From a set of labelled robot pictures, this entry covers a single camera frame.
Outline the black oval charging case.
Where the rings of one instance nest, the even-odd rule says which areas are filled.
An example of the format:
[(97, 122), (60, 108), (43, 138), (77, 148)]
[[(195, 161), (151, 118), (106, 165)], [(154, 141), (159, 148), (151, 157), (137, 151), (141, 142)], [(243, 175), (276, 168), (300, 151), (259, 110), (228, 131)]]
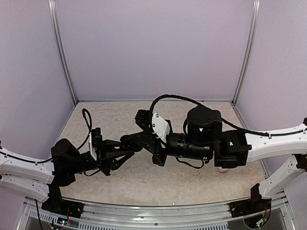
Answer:
[(120, 148), (122, 150), (131, 150), (134, 152), (140, 152), (142, 150), (142, 147), (136, 144), (131, 138), (130, 135), (123, 135), (120, 138)]

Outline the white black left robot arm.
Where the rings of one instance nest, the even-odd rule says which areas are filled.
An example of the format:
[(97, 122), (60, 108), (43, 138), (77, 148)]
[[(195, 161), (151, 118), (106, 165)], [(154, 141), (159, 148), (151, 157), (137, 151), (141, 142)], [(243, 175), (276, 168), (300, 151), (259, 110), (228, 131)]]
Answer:
[(51, 149), (48, 160), (26, 157), (6, 148), (0, 149), (0, 185), (39, 202), (57, 213), (67, 209), (62, 199), (61, 187), (75, 182), (76, 174), (97, 170), (109, 176), (134, 155), (134, 146), (118, 141), (91, 141), (85, 153), (66, 138)]

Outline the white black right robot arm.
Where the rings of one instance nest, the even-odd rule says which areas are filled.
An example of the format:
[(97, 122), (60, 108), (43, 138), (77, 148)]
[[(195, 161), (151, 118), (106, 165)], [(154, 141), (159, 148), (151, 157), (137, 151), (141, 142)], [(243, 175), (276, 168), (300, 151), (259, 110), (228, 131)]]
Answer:
[(141, 132), (121, 137), (129, 146), (140, 146), (152, 154), (154, 164), (164, 166), (167, 156), (213, 161), (216, 167), (232, 169), (260, 159), (287, 155), (287, 161), (268, 179), (256, 184), (245, 202), (255, 213), (288, 182), (307, 171), (307, 126), (269, 132), (239, 127), (223, 131), (221, 113), (205, 106), (188, 111), (184, 133), (175, 133), (159, 114), (139, 110), (135, 116)]

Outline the white earbud charging case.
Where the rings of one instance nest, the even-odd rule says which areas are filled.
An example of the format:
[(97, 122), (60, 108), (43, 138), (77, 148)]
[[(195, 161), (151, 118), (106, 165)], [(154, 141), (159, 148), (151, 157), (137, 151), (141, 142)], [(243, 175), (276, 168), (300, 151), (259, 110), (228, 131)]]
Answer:
[(229, 171), (229, 169), (218, 168), (218, 171), (219, 171), (220, 173), (226, 173), (226, 172)]

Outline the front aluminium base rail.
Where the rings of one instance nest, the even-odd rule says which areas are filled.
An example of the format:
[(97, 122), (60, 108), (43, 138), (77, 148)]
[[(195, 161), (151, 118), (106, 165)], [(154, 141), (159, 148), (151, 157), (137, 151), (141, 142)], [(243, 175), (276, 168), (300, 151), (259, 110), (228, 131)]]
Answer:
[(79, 218), (69, 218), (66, 226), (57, 220), (61, 216), (37, 210), (35, 201), (25, 199), (17, 229), (31, 229), (40, 219), (45, 229), (51, 224), (63, 230), (235, 230), (246, 229), (243, 217), (232, 217), (229, 202), (190, 206), (124, 206), (84, 202)]

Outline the left aluminium frame post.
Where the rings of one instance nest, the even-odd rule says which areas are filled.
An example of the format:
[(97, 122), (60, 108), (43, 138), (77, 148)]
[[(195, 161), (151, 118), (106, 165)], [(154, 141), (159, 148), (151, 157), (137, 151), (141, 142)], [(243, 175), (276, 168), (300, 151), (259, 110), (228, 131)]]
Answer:
[(60, 33), (60, 26), (59, 26), (59, 20), (58, 20), (58, 15), (57, 15), (57, 6), (56, 6), (56, 1), (55, 0), (48, 0), (48, 8), (49, 8), (49, 13), (50, 13), (50, 19), (51, 19), (51, 25), (53, 29), (53, 34), (55, 37), (55, 43), (58, 51), (58, 56), (59, 56), (59, 61), (61, 64), (61, 68), (64, 74), (64, 79), (67, 84), (67, 88), (69, 91), (69, 95), (71, 97), (71, 101), (74, 106), (78, 104), (78, 98), (77, 94), (72, 82), (72, 78), (70, 75), (65, 51), (64, 51), (64, 46), (63, 42), (61, 39), (61, 33)]

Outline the aluminium frame post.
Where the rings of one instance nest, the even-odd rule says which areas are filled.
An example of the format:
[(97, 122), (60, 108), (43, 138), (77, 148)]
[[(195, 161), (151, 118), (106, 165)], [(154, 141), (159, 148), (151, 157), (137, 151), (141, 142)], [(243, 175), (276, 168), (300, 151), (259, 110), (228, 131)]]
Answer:
[(59, 26), (59, 20), (58, 20), (58, 15), (57, 15), (57, 6), (56, 6), (56, 1), (55, 0), (48, 0), (48, 8), (49, 8), (49, 13), (50, 13), (50, 19), (51, 19), (51, 25), (53, 29), (53, 34), (55, 37), (55, 43), (58, 51), (58, 56), (59, 56), (59, 61), (61, 64), (61, 68), (64, 74), (64, 79), (67, 84), (67, 88), (69, 91), (69, 95), (71, 97), (71, 101), (74, 106), (78, 104), (78, 98), (77, 94), (72, 82), (72, 78), (70, 75), (65, 51), (64, 51), (64, 46), (63, 42), (61, 39), (61, 33), (60, 33), (60, 26)]
[(246, 43), (246, 48), (243, 56), (243, 62), (240, 68), (239, 72), (239, 78), (236, 84), (234, 96), (232, 99), (232, 105), (236, 107), (241, 91), (243, 89), (244, 80), (246, 78), (248, 65), (253, 49), (253, 44), (255, 40), (256, 30), (257, 30), (257, 24), (259, 19), (259, 12), (260, 12), (260, 0), (254, 0), (253, 1), (253, 8), (252, 8), (252, 15), (251, 15), (251, 21), (249, 26), (249, 32), (248, 32), (248, 38)]

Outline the right aluminium frame post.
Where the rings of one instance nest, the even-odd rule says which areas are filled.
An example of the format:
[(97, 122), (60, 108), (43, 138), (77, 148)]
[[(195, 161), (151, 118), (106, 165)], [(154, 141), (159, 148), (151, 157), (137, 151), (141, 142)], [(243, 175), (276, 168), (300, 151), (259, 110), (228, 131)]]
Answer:
[(248, 65), (253, 49), (253, 44), (255, 40), (256, 30), (257, 30), (257, 24), (259, 19), (259, 12), (260, 12), (260, 0), (254, 0), (253, 1), (253, 8), (252, 8), (252, 15), (251, 15), (251, 21), (249, 26), (249, 32), (248, 32), (248, 38), (246, 43), (246, 48), (243, 56), (243, 62), (240, 68), (239, 72), (239, 78), (236, 84), (234, 96), (232, 99), (232, 105), (236, 107), (241, 91), (243, 89), (244, 80), (246, 78)]

